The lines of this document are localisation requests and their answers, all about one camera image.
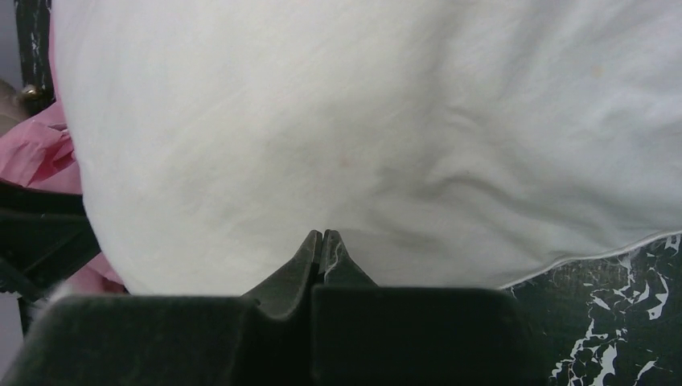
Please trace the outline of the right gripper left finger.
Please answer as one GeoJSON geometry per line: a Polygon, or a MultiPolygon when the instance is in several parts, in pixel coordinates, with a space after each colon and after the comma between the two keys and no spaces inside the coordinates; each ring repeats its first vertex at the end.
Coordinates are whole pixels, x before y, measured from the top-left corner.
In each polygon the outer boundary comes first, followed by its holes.
{"type": "Polygon", "coordinates": [[[311,232],[239,297],[71,296],[48,307],[5,385],[308,385],[311,232]]]}

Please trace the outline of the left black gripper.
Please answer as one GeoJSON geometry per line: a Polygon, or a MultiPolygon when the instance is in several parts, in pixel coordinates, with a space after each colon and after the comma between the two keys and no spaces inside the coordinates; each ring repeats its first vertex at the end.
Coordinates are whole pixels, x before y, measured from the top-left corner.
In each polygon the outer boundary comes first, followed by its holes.
{"type": "Polygon", "coordinates": [[[101,252],[78,194],[1,182],[1,292],[35,302],[101,252]]]}

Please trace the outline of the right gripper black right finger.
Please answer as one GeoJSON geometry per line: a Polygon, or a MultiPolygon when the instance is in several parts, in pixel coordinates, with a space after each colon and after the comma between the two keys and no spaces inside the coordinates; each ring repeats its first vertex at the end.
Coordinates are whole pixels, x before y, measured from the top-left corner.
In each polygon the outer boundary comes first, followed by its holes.
{"type": "Polygon", "coordinates": [[[519,303],[490,289],[382,287],[337,231],[311,291],[316,385],[545,385],[544,354],[519,303]]]}

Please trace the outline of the white pillow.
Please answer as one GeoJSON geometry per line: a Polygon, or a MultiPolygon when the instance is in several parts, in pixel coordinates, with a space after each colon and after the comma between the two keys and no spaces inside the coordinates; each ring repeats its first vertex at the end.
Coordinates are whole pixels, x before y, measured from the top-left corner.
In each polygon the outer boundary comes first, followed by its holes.
{"type": "Polygon", "coordinates": [[[681,230],[678,1],[55,1],[129,291],[243,294],[313,229],[382,285],[513,285],[681,230]]]}

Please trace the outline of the pink pillowcase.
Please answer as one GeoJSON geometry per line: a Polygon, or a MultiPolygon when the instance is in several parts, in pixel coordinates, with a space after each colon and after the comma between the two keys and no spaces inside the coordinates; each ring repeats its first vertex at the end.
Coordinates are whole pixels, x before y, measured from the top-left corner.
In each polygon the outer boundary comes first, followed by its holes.
{"type": "MultiPolygon", "coordinates": [[[[14,125],[1,136],[1,178],[23,187],[80,194],[80,169],[60,100],[55,69],[54,27],[50,26],[48,63],[55,102],[23,121],[1,115],[14,125]]],[[[48,288],[57,299],[72,294],[124,294],[127,289],[103,253],[48,288]]]]}

